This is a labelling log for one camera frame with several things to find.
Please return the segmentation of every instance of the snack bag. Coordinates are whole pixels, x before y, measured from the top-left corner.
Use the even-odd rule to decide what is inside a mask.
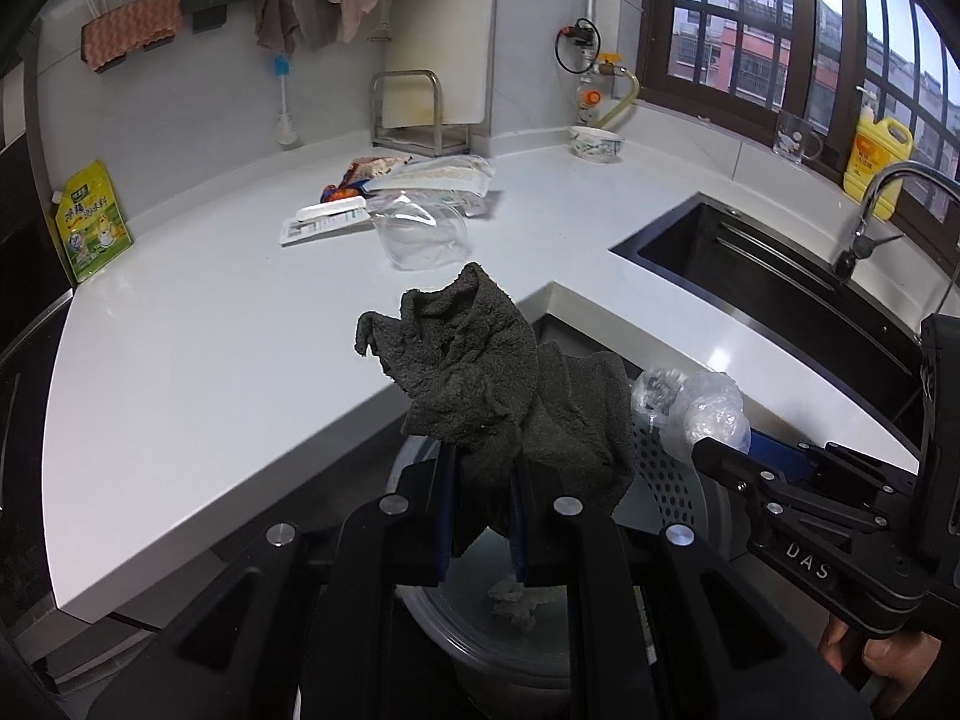
[[[59,200],[56,197],[56,229],[78,282],[131,245],[107,168],[100,160],[74,175]]]

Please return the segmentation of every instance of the yellow hose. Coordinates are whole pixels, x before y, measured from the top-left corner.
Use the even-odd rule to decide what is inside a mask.
[[[640,81],[637,80],[637,77],[627,70],[625,67],[619,65],[616,66],[616,71],[623,76],[627,76],[630,79],[630,94],[627,94],[627,97],[623,98],[617,105],[614,105],[613,108],[608,110],[607,113],[603,114],[596,122],[594,122],[591,127],[597,129],[603,129],[609,124],[613,119],[619,116],[626,107],[637,99],[637,95],[640,94]]]

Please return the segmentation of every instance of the white countertop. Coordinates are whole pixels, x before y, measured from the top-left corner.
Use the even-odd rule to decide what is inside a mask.
[[[356,319],[396,316],[405,290],[443,287],[459,266],[397,271],[373,229],[277,245],[282,220],[369,152],[363,142],[279,155],[170,201],[78,288],[43,454],[47,557],[63,610],[91,622],[109,613],[404,409],[379,362],[353,351]],[[767,221],[763,199],[731,180],[633,143],[623,157],[593,165],[546,148],[493,160],[502,194],[492,218],[467,223],[473,259],[518,302],[561,285],[593,304],[597,322],[616,317],[726,370],[811,440],[916,470],[810,368],[608,251],[696,191]]]

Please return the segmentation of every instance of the metal rack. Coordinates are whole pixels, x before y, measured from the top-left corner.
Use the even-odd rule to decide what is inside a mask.
[[[433,89],[433,124],[421,127],[383,127],[383,79],[424,76]],[[443,123],[443,86],[432,70],[381,71],[370,82],[370,132],[373,146],[396,148],[428,157],[470,151],[469,124]]]

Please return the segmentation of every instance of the human hand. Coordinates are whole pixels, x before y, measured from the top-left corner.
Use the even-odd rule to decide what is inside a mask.
[[[848,625],[830,615],[817,651],[838,673],[843,671],[840,641]],[[891,680],[874,704],[878,717],[889,717],[901,707],[926,676],[940,654],[940,640],[919,631],[899,631],[886,640],[869,640],[861,656],[872,673]]]

